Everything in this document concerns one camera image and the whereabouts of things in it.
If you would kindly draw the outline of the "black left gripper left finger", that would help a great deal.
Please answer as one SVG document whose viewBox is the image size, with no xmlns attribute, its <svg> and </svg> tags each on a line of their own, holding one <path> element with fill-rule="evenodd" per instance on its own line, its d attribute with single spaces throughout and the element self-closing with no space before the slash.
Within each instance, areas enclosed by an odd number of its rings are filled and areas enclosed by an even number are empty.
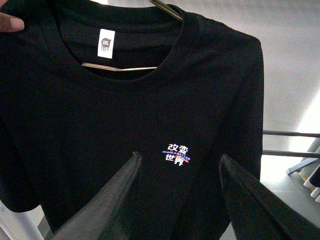
<svg viewBox="0 0 320 240">
<path fill-rule="evenodd" d="M 132 157 L 92 200 L 53 235 L 53 240 L 129 240 L 135 218 L 142 156 Z"/>
</svg>

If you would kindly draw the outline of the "person's hand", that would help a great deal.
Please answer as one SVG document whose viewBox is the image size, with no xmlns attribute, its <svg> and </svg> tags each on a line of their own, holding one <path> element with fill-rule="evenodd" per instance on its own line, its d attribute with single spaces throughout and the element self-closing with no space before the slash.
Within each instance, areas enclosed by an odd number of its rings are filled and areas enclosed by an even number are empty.
<svg viewBox="0 0 320 240">
<path fill-rule="evenodd" d="M 22 19 L 8 15 L 6 13 L 0 13 L 0 32 L 12 33 L 19 32 L 25 28 L 25 23 Z"/>
</svg>

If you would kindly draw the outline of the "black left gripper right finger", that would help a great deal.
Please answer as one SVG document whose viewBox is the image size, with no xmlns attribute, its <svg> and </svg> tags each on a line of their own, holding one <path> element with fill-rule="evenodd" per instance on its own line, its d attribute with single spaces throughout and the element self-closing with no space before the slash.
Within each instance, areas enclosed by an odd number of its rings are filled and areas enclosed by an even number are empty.
<svg viewBox="0 0 320 240">
<path fill-rule="evenodd" d="M 227 212 L 238 240 L 318 240 L 320 228 L 290 208 L 227 154 L 219 162 Z"/>
</svg>

